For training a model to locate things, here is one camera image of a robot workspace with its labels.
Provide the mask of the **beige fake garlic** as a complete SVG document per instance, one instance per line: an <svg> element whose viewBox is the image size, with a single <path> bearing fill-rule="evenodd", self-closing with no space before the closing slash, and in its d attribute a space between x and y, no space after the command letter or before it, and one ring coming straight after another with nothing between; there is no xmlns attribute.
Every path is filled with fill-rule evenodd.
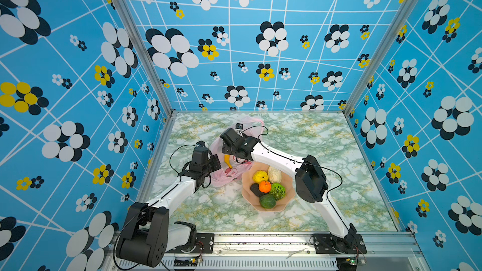
<svg viewBox="0 0 482 271"><path fill-rule="evenodd" d="M270 166L267 170L268 174L268 181L272 184L274 183L281 183L282 181L282 172L272 166Z"/></svg>

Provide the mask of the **dark green fake avocado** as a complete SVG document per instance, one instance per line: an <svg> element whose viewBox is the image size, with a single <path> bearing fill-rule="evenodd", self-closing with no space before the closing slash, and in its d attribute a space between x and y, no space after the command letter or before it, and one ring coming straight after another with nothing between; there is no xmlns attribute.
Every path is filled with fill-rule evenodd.
<svg viewBox="0 0 482 271"><path fill-rule="evenodd" d="M266 195L266 193L260 191L260 189L259 189L259 184L258 184L258 183L253 183L253 184L251 184L250 190L251 190L251 192L252 192L256 197L258 197L258 198Z"/></svg>

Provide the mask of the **pink translucent plastic bag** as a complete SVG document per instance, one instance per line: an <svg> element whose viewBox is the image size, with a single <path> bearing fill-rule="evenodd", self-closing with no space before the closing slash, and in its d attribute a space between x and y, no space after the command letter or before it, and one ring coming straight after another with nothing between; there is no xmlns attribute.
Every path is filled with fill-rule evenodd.
<svg viewBox="0 0 482 271"><path fill-rule="evenodd" d="M261 118L245 117L238 120L229 128L234 129L237 134L243 131L244 134L256 138L264 132L264 126L264 121ZM231 181L240 178L241 175L248 171L252 166L252 162L250 161L236 158L233 154L225 154L222 152L223 140L220 138L221 133L218 134L218 137L209 147L211 152L218 156L221 165L219 170L211 173L212 184L214 187L224 186Z"/></svg>

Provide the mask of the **green fake kiwi half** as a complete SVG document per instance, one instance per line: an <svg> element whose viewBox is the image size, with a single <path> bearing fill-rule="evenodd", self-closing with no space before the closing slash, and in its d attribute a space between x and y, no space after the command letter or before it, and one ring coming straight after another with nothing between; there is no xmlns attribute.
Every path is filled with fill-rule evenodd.
<svg viewBox="0 0 482 271"><path fill-rule="evenodd" d="M276 201L279 201L286 196L286 188L281 183L272 183L269 194L271 194Z"/></svg>

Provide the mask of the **yellow fake pear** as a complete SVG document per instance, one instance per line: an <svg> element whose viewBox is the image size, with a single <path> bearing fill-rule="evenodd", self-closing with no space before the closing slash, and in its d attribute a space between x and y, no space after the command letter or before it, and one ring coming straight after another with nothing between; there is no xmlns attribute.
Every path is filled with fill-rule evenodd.
<svg viewBox="0 0 482 271"><path fill-rule="evenodd" d="M257 184L263 182L263 181L268 181L269 180L269 177L268 177L268 174L266 171L263 171L263 170L259 170L259 171L256 171L254 174L253 174L253 177L252 177L253 181Z"/></svg>

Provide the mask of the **orange fake carrot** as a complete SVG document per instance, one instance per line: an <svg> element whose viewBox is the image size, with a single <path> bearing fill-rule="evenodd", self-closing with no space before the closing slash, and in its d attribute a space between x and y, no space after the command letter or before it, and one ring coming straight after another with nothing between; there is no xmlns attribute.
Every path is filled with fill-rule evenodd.
<svg viewBox="0 0 482 271"><path fill-rule="evenodd" d="M269 181L261 181L259 183L259 189L261 192L269 193L271 191L271 183Z"/></svg>

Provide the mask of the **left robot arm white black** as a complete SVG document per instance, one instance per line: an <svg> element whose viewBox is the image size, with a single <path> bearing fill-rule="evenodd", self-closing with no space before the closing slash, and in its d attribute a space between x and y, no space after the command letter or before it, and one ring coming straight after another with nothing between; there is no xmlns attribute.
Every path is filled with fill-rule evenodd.
<svg viewBox="0 0 482 271"><path fill-rule="evenodd" d="M177 179L161 196L148 203L135 202L129 207L124 226L115 241L114 264L117 259L156 267L168 251L195 246L196 226L187 222L169 225L170 215L200 187L210 173L221 168L217 155L203 141L193 146L193 154Z"/></svg>

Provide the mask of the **green fake lime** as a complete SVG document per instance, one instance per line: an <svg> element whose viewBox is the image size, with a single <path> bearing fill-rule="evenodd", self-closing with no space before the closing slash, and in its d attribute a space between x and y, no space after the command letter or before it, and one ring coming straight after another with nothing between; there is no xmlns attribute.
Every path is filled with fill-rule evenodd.
<svg viewBox="0 0 482 271"><path fill-rule="evenodd" d="M270 210L276 206L276 199L272 194L265 194L259 198L259 203L262 208Z"/></svg>

